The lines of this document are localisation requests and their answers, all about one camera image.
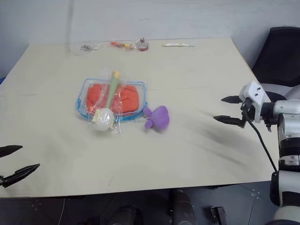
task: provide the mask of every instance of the black cable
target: black cable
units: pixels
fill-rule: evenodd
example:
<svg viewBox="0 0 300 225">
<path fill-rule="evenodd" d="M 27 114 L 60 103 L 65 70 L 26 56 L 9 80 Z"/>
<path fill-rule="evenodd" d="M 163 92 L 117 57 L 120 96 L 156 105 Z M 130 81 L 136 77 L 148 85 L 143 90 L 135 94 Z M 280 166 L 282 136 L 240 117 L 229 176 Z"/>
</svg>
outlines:
<svg viewBox="0 0 300 225">
<path fill-rule="evenodd" d="M 254 129 L 254 131 L 257 133 L 257 136 L 258 136 L 258 138 L 259 138 L 259 140 L 260 140 L 260 142 L 261 142 L 261 144 L 262 144 L 262 146 L 263 146 L 264 151 L 266 152 L 266 154 L 267 154 L 267 156 L 268 156 L 268 158 L 269 158 L 269 160 L 270 160 L 270 162 L 271 162 L 271 164 L 272 164 L 272 166 L 273 166 L 275 172 L 277 172 L 277 168 L 276 168 L 276 166 L 275 166 L 275 164 L 274 164 L 274 162 L 273 162 L 273 160 L 272 160 L 272 158 L 271 158 L 271 156 L 270 156 L 270 154 L 269 154 L 269 152 L 268 152 L 268 150 L 267 150 L 267 147 L 265 146 L 265 144 L 264 144 L 264 142 L 263 142 L 263 138 L 262 138 L 261 134 L 259 133 L 258 129 L 254 126 L 254 124 L 253 124 L 253 123 L 251 122 L 251 120 L 249 119 L 248 113 L 247 113 L 246 110 L 243 111 L 243 114 L 244 114 L 245 119 L 247 120 L 247 122 L 250 124 L 250 126 L 251 126 L 251 127 Z"/>
</svg>

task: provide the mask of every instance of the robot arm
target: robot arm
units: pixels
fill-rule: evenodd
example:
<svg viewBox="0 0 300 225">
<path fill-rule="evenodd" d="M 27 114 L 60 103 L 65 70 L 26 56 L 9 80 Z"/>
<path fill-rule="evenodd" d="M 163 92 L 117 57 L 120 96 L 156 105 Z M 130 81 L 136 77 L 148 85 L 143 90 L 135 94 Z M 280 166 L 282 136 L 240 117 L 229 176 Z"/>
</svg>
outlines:
<svg viewBox="0 0 300 225">
<path fill-rule="evenodd" d="M 283 100 L 275 103 L 266 102 L 266 93 L 262 86 L 250 82 L 244 86 L 239 96 L 223 98 L 228 103 L 242 102 L 242 119 L 229 116 L 215 116 L 222 123 L 238 125 L 244 128 L 245 123 L 257 132 L 261 143 L 274 167 L 271 179 L 270 198 L 280 206 L 274 221 L 268 225 L 300 225 L 300 100 Z M 271 131 L 277 125 L 279 161 L 277 171 L 262 138 L 252 124 L 264 121 Z"/>
</svg>

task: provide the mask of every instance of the black chair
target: black chair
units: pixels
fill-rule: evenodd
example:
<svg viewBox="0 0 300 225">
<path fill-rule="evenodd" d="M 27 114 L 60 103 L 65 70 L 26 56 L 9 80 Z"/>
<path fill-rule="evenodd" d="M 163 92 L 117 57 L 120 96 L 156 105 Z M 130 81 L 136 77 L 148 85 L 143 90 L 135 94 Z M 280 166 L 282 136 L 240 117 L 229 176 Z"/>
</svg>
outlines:
<svg viewBox="0 0 300 225">
<path fill-rule="evenodd" d="M 252 71 L 272 102 L 300 99 L 300 28 L 271 28 Z"/>
</svg>

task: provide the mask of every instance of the wire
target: wire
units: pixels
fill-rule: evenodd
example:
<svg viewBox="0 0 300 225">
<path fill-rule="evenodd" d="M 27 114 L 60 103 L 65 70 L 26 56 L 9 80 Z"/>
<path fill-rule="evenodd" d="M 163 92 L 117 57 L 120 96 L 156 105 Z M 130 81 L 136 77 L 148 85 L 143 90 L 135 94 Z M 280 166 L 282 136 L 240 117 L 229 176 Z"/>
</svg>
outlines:
<svg viewBox="0 0 300 225">
<path fill-rule="evenodd" d="M 270 154 L 269 154 L 269 152 L 267 150 L 267 147 L 265 146 L 265 144 L 263 142 L 263 138 L 262 138 L 261 134 L 259 133 L 258 129 L 254 126 L 254 124 L 249 119 L 247 111 L 244 110 L 243 112 L 244 112 L 245 119 L 250 124 L 250 126 L 254 129 L 254 131 L 257 133 L 257 136 L 258 136 L 258 138 L 259 138 L 259 140 L 260 140 L 260 142 L 261 142 L 261 144 L 263 146 L 264 151 L 266 152 L 266 154 L 267 154 L 267 156 L 268 156 L 268 158 L 269 158 L 269 160 L 270 160 L 270 162 L 272 164 L 272 167 L 274 168 L 275 172 L 277 172 L 277 168 L 276 168 L 276 166 L 275 166 L 275 164 L 274 164 L 274 162 L 273 162 L 273 160 L 272 160 L 272 158 L 271 158 L 271 156 L 270 156 Z"/>
<path fill-rule="evenodd" d="M 62 205 L 62 210 L 61 210 L 61 214 L 60 214 L 60 220 L 58 221 L 57 225 L 60 225 L 62 214 L 64 213 L 64 209 L 65 209 L 65 202 L 66 202 L 66 199 L 64 198 L 64 203 Z"/>
</svg>

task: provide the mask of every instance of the white object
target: white object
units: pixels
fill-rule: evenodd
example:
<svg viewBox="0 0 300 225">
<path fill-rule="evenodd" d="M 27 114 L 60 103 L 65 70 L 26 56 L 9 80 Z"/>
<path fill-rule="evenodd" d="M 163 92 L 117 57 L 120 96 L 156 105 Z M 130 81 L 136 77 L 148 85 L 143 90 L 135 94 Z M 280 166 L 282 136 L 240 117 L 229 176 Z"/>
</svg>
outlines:
<svg viewBox="0 0 300 225">
<path fill-rule="evenodd" d="M 252 105 L 255 108 L 254 121 L 255 123 L 259 123 L 262 105 L 266 100 L 266 92 L 263 90 L 263 87 L 260 84 L 251 81 L 242 88 L 239 97 L 242 101 L 245 101 L 246 98 L 250 98 L 253 101 Z"/>
<path fill-rule="evenodd" d="M 255 79 L 253 73 L 230 38 L 189 41 L 197 47 L 165 51 L 157 40 L 143 53 L 103 43 L 100 51 L 85 57 L 70 55 L 65 45 L 30 45 L 0 85 L 1 146 L 23 146 L 0 159 L 0 172 L 7 176 L 27 165 L 41 166 L 22 181 L 0 187 L 0 196 L 88 195 L 270 180 L 272 166 L 256 133 L 213 119 L 220 114 L 240 117 L 240 105 L 221 99 L 236 95 Z M 74 105 L 83 81 L 105 67 L 144 81 L 150 108 L 168 108 L 168 129 L 162 134 L 144 132 L 142 122 L 123 122 L 122 135 L 95 134 Z M 277 133 L 268 132 L 264 123 L 256 126 L 277 161 Z"/>
<path fill-rule="evenodd" d="M 106 131 L 113 127 L 114 116 L 111 109 L 96 109 L 92 122 L 96 130 Z"/>
<path fill-rule="evenodd" d="M 167 44 L 162 44 L 161 46 L 163 46 L 163 47 L 195 47 L 195 45 L 188 45 L 185 43 L 167 43 Z"/>
</svg>

